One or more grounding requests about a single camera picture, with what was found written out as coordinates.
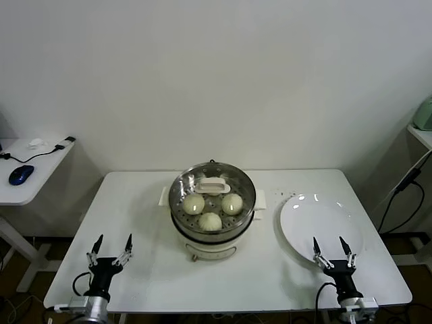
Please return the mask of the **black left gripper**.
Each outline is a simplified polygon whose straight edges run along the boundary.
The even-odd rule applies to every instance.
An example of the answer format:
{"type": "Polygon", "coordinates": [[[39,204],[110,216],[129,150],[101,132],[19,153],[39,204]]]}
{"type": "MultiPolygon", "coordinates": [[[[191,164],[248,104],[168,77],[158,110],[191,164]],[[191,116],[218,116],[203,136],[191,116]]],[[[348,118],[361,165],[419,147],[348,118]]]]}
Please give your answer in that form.
{"type": "Polygon", "coordinates": [[[102,241],[103,234],[101,234],[98,240],[94,243],[91,251],[86,253],[88,268],[93,274],[88,290],[89,294],[107,294],[113,277],[122,272],[123,268],[132,258],[132,234],[128,236],[124,251],[117,258],[97,258],[102,241]]]}

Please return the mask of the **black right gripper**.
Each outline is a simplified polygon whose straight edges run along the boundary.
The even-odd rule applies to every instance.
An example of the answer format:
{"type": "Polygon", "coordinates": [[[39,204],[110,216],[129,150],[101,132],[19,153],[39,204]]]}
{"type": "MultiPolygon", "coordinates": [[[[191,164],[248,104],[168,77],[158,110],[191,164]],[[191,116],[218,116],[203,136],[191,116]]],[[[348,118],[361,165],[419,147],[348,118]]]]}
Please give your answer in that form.
{"type": "Polygon", "coordinates": [[[356,257],[349,244],[340,236],[340,243],[346,260],[327,260],[322,254],[317,239],[313,237],[313,260],[323,270],[324,274],[334,280],[337,299],[362,298],[354,284],[352,275],[356,271],[356,257]]]}

